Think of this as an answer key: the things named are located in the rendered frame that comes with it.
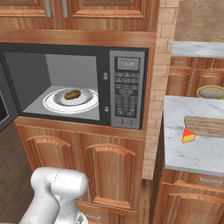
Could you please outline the black and grey microwave oven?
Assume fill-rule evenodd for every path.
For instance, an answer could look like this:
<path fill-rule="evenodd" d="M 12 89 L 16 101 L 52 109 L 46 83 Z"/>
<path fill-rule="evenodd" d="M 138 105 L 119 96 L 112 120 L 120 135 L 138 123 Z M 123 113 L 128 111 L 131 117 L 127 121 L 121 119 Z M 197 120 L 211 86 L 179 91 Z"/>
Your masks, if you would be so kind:
<path fill-rule="evenodd" d="M 0 62 L 21 116 L 140 130 L 144 117 L 147 48 L 1 43 Z M 51 92 L 88 88 L 99 104 L 79 114 L 43 105 Z"/>

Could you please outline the wooden island cupboard door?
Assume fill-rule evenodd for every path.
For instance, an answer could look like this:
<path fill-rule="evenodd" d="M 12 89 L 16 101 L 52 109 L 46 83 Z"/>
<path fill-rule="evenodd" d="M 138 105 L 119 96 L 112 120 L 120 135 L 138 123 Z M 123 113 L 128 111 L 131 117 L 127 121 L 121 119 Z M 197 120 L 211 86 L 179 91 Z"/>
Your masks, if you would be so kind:
<path fill-rule="evenodd" d="M 162 184 L 153 224 L 224 224 L 224 193 Z"/>

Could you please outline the black microwave door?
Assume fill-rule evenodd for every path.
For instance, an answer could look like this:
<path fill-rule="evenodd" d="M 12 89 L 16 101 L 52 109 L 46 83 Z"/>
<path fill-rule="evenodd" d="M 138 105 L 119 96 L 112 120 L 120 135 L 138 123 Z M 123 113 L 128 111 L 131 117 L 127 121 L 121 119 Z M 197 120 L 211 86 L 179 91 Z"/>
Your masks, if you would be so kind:
<path fill-rule="evenodd" d="M 0 62 L 0 131 L 4 130 L 17 116 L 16 105 Z"/>

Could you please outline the grey plate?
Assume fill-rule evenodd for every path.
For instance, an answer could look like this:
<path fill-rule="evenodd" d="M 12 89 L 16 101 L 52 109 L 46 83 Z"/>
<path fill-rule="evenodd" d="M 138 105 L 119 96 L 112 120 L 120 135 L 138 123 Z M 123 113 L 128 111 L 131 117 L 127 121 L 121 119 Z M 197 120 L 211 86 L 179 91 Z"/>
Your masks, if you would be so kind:
<path fill-rule="evenodd" d="M 72 100 L 66 100 L 64 98 L 65 94 L 72 90 L 80 90 L 80 97 Z M 62 106 L 78 106 L 89 102 L 93 98 L 93 94 L 89 89 L 81 88 L 81 89 L 65 89 L 60 90 L 54 97 L 53 100 L 55 103 L 62 105 Z"/>

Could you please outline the wooden island drawer front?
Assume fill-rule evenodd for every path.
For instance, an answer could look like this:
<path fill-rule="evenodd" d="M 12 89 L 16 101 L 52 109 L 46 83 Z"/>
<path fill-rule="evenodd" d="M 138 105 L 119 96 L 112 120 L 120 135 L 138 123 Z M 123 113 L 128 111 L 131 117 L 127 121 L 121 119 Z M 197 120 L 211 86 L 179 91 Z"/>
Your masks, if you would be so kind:
<path fill-rule="evenodd" d="M 222 185 L 219 184 L 212 184 L 207 182 L 201 182 L 199 181 L 199 176 L 201 176 L 203 179 L 214 179 L 214 180 L 221 180 L 223 181 Z M 183 181 L 185 181 L 187 184 L 196 185 L 196 186 L 206 186 L 206 187 L 212 187 L 220 190 L 224 190 L 224 178 L 213 176 L 213 175 L 205 175 L 205 174 L 199 174 L 199 173 L 192 173 L 192 172 L 185 172 L 183 174 Z"/>

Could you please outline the white glass turntable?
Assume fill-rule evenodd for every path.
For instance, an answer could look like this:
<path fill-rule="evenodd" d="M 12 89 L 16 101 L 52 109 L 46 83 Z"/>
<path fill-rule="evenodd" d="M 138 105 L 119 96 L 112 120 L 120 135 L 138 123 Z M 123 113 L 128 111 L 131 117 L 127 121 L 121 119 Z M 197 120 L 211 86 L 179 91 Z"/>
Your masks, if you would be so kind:
<path fill-rule="evenodd" d="M 64 89 L 60 89 L 60 90 L 65 90 L 65 89 L 80 89 L 80 88 L 69 87 L 69 88 L 64 88 Z M 56 90 L 54 92 L 51 92 L 43 100 L 43 105 L 48 110 L 50 110 L 52 112 L 59 113 L 59 114 L 65 114 L 65 115 L 79 114 L 79 113 L 82 113 L 82 112 L 89 111 L 90 109 L 93 109 L 94 107 L 96 107 L 99 104 L 98 93 L 95 92 L 94 90 L 89 89 L 94 96 L 90 101 L 88 101 L 84 104 L 78 105 L 78 106 L 71 106 L 71 107 L 59 105 L 59 104 L 54 102 L 53 97 L 60 90 Z"/>

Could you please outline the wooden cutting board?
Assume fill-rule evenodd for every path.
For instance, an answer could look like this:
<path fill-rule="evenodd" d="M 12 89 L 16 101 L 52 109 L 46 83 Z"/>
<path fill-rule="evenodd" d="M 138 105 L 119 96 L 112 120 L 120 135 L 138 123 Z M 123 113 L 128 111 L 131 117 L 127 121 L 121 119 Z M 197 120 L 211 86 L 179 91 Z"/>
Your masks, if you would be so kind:
<path fill-rule="evenodd" d="M 185 127 L 197 136 L 224 138 L 224 119 L 186 115 Z"/>

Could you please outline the orange and yellow cheese wedge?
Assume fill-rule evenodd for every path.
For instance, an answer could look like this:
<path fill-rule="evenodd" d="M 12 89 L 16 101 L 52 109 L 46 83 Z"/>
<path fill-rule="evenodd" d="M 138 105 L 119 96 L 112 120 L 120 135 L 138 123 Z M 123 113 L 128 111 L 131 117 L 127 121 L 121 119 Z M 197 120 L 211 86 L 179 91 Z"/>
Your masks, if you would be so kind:
<path fill-rule="evenodd" d="M 184 129 L 182 136 L 182 143 L 193 142 L 195 138 L 195 133 L 189 129 Z"/>

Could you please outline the brown baked potato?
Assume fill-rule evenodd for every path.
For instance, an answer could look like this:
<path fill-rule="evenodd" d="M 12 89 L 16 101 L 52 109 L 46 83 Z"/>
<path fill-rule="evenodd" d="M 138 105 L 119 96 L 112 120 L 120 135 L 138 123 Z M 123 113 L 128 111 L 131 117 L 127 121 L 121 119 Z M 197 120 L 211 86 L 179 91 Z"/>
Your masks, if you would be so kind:
<path fill-rule="evenodd" d="M 76 99 L 79 98 L 81 96 L 81 91 L 80 90 L 72 90 L 69 91 L 65 94 L 64 98 L 66 100 L 72 100 L 72 99 Z"/>

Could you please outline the wooden upper cupboard door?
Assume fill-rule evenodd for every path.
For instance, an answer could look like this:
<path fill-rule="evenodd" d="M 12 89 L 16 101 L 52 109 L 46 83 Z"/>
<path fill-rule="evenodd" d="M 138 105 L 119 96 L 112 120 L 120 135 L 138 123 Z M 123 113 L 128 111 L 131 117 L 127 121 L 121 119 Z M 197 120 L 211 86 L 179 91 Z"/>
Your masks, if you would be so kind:
<path fill-rule="evenodd" d="M 76 31 L 155 32 L 159 0 L 66 0 L 69 17 L 62 27 Z"/>
<path fill-rule="evenodd" d="M 45 0 L 0 0 L 0 29 L 52 29 Z"/>

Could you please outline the wooden cupboard run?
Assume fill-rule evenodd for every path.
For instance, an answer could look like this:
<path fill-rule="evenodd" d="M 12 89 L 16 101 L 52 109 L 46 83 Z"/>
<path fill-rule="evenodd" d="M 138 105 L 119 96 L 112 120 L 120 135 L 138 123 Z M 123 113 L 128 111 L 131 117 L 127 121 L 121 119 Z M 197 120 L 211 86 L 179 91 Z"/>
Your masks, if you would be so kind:
<path fill-rule="evenodd" d="M 171 57 L 167 95 L 197 97 L 203 86 L 224 88 L 224 58 Z"/>

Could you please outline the wooden lower cupboard door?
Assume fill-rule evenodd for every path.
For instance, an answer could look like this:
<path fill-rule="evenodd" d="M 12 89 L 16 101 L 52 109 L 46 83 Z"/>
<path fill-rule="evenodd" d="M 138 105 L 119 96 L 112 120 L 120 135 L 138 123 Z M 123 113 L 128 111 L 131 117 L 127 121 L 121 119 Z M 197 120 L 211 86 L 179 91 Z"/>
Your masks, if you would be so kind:
<path fill-rule="evenodd" d="M 58 129 L 17 126 L 31 170 L 51 166 L 80 171 L 78 134 Z"/>
<path fill-rule="evenodd" d="M 83 171 L 93 204 L 137 210 L 144 162 L 144 141 L 79 134 Z"/>

